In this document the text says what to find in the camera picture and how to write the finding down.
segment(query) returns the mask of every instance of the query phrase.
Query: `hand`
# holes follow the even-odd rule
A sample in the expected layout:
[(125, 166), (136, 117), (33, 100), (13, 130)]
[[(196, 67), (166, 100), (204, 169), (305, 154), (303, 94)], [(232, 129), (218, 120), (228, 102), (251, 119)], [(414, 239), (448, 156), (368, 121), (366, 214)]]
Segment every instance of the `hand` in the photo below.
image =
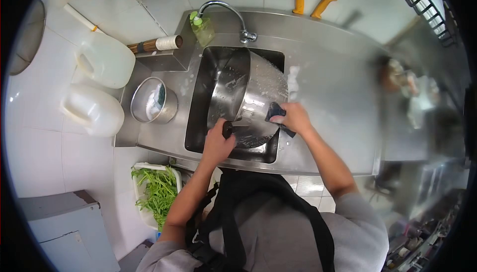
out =
[(231, 135), (228, 139), (225, 139), (222, 135), (222, 127), (225, 121), (223, 118), (218, 119), (214, 128), (207, 132), (204, 152), (200, 160), (200, 162), (210, 165), (211, 167), (213, 166), (214, 168), (227, 159), (235, 147), (235, 135)]
[(286, 110), (287, 114), (285, 116), (275, 115), (270, 118), (270, 122), (283, 124), (301, 136), (309, 130), (314, 130), (308, 113), (300, 103), (283, 103), (280, 107)]

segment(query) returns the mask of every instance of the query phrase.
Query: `green vegetable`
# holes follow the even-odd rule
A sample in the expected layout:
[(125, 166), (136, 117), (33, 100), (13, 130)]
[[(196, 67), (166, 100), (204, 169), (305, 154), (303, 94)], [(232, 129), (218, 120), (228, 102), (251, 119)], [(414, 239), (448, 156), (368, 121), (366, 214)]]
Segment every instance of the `green vegetable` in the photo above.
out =
[(147, 199), (139, 199), (136, 206), (141, 210), (146, 208), (152, 211), (154, 219), (158, 222), (158, 230), (164, 226), (165, 217), (169, 213), (172, 202), (177, 196), (176, 177), (169, 166), (164, 170), (149, 168), (134, 169), (132, 176), (139, 179), (137, 185), (147, 182), (144, 194)]

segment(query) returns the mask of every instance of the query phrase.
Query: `metal rack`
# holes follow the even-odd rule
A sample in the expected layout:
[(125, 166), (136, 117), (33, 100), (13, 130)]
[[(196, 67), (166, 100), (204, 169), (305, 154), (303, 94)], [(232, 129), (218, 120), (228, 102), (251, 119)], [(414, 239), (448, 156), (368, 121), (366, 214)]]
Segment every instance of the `metal rack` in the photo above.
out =
[(441, 25), (444, 25), (444, 31), (440, 32), (439, 34), (437, 34), (437, 38), (439, 39), (439, 42), (441, 42), (442, 46), (443, 47), (449, 47), (451, 45), (454, 45), (456, 43), (456, 40), (455, 40), (455, 37), (453, 36), (453, 34), (450, 32), (449, 28), (448, 28), (448, 25), (449, 23), (451, 24), (454, 24), (455, 27), (454, 27), (454, 31), (456, 30), (456, 21), (454, 19), (454, 15), (452, 14), (452, 12), (450, 11), (450, 8), (448, 6), (448, 4), (444, 1), (444, 8), (447, 10), (447, 13), (451, 16), (449, 22), (446, 22), (445, 19), (442, 17), (442, 15), (439, 13), (438, 9), (436, 8), (436, 6), (434, 5), (434, 3), (431, 1), (431, 0), (427, 0), (429, 1), (429, 5), (426, 6), (423, 10), (419, 10), (417, 8), (417, 3), (419, 3), (421, 0), (405, 0), (406, 3), (412, 7), (414, 9), (414, 11), (419, 15), (423, 15), (424, 13), (426, 13), (428, 10), (430, 10), (431, 8), (434, 9), (434, 11), (436, 12), (431, 18), (429, 19), (426, 19), (427, 23), (429, 23), (429, 25), (431, 25), (432, 23), (432, 20), (434, 20), (435, 18), (440, 18), (441, 19), (441, 22), (438, 23), (437, 25), (435, 26), (432, 26), (431, 25), (431, 29), (432, 31), (435, 31), (436, 29), (438, 29), (439, 27), (441, 27)]

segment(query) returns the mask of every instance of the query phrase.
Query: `countertop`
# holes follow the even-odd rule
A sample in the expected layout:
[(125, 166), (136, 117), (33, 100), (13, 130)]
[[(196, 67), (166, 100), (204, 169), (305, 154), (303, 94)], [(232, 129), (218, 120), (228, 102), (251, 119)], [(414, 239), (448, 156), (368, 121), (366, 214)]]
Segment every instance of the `countertop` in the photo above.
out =
[[(231, 15), (229, 12), (214, 13), (217, 13), (216, 17)], [(237, 33), (221, 33), (223, 27), (215, 27), (216, 36), (208, 46), (246, 46), (281, 51), (285, 55), (285, 76), (290, 79), (290, 72), (298, 72), (296, 81), (299, 90), (290, 94), (290, 101), (303, 104), (313, 126), (354, 175), (372, 174), (373, 168), (376, 169), (375, 163), (380, 161), (382, 142), (375, 58), (379, 53), (384, 54), (384, 50), (363, 36), (320, 21), (283, 14), (242, 14), (247, 23), (251, 22), (248, 30), (259, 33), (256, 42), (242, 44)], [(280, 20), (274, 20), (275, 29), (280, 24), (287, 24), (283, 27), (283, 37), (267, 36), (265, 26), (259, 26), (264, 20), (257, 17), (271, 15), (280, 16)], [(218, 20), (212, 17), (212, 21), (217, 24)], [(301, 22), (302, 36), (297, 36), (296, 39), (286, 38), (289, 35), (285, 28), (289, 28), (291, 23), (296, 28)], [(331, 37), (330, 33), (336, 33), (334, 40), (337, 43), (323, 39), (317, 41), (316, 36), (307, 40), (308, 28), (315, 29), (313, 35), (323, 32), (326, 33), (325, 36)], [(139, 147), (185, 160), (200, 160), (202, 154), (185, 149), (184, 140), (202, 51), (203, 48), (196, 43), (187, 72), (152, 72), (152, 76), (162, 79), (176, 93), (178, 109), (176, 116), (165, 125), (142, 124), (137, 140)], [(298, 135), (290, 138), (282, 131), (275, 162), (266, 164), (227, 159), (220, 166), (289, 175), (319, 173), (302, 138)]]

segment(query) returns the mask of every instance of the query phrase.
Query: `gray cabinet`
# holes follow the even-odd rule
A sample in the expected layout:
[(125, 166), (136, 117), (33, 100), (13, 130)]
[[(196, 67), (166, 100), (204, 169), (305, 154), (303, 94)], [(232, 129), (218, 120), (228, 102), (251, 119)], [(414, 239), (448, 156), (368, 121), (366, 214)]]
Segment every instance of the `gray cabinet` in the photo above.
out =
[(86, 191), (21, 198), (33, 235), (58, 271), (120, 270), (100, 205)]

